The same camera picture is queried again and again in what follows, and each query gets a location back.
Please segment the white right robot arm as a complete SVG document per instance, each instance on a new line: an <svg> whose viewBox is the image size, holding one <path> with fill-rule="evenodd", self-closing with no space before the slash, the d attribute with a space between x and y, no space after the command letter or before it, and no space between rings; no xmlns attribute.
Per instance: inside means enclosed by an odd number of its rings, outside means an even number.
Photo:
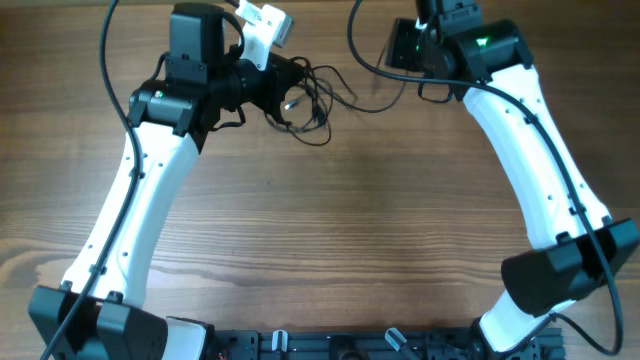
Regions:
<svg viewBox="0 0 640 360"><path fill-rule="evenodd" d="M418 85L440 84L464 104L493 146L516 194L531 245L501 266L504 293L477 323L484 351L521 349L599 288L621 306L615 277L639 244L585 183L545 102L518 26L487 23L473 1L420 1L400 19L387 65Z"/></svg>

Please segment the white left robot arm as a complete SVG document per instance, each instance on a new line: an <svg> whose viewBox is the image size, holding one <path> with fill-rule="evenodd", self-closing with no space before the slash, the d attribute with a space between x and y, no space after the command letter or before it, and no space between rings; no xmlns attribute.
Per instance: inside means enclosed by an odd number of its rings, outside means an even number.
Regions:
<svg viewBox="0 0 640 360"><path fill-rule="evenodd" d="M278 51L294 21L237 1L231 11L179 3L169 48L152 76L118 109L126 131L116 177L94 228L61 283L39 286L28 312L54 359L211 359L212 325L143 308L151 259L175 196L223 111L252 104L281 119L303 77Z"/></svg>

